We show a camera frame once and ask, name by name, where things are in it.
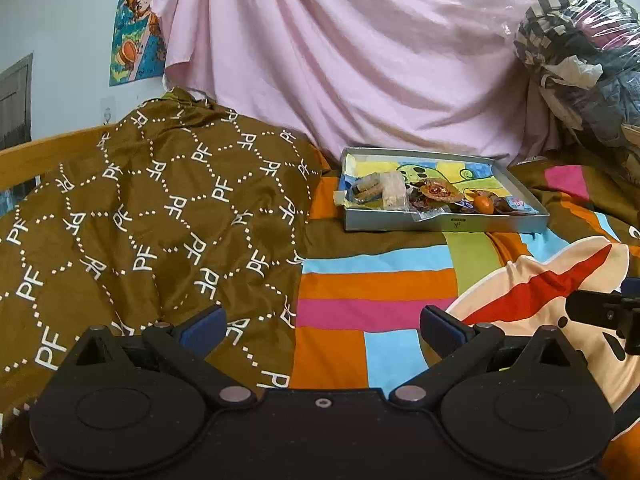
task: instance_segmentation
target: pink stripe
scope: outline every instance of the pink stripe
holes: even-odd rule
[[[420,312],[425,305],[446,309],[454,300],[298,300],[296,326],[364,332],[420,328]]]
[[[582,166],[554,166],[545,170],[545,177],[551,189],[564,191],[584,200],[589,199],[587,183],[584,181]]]

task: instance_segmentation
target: gray box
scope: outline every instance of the gray box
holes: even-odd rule
[[[398,160],[430,158],[487,164],[494,177],[513,196],[524,200],[539,211],[535,215],[481,215],[446,213],[417,222],[408,211],[381,211],[359,208],[344,209],[344,228],[347,231],[444,231],[459,233],[541,233],[549,223],[549,213],[532,193],[509,171],[492,158],[481,156],[451,155],[450,153],[418,152],[414,150],[388,150],[386,148],[347,148],[342,152],[342,172],[347,155],[380,155]]]

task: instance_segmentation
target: wooden bed frame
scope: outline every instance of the wooden bed frame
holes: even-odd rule
[[[114,124],[97,126],[25,142],[0,151],[0,190],[10,189],[53,170],[60,162],[84,155],[95,149],[106,132],[113,132],[114,129]]]

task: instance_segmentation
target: pink curtain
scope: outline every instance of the pink curtain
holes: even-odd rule
[[[505,162],[554,147],[502,38],[456,0],[153,0],[166,75],[225,106],[345,146]]]

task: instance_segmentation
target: door frame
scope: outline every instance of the door frame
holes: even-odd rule
[[[33,52],[31,52],[28,56],[23,57],[17,63],[12,64],[8,69],[4,70],[4,72],[0,73],[0,81],[2,79],[6,79],[12,74],[22,70],[23,68],[27,69],[27,83],[26,83],[26,91],[25,91],[25,120],[24,120],[24,131],[26,134],[26,142],[31,141],[31,71],[33,70]]]

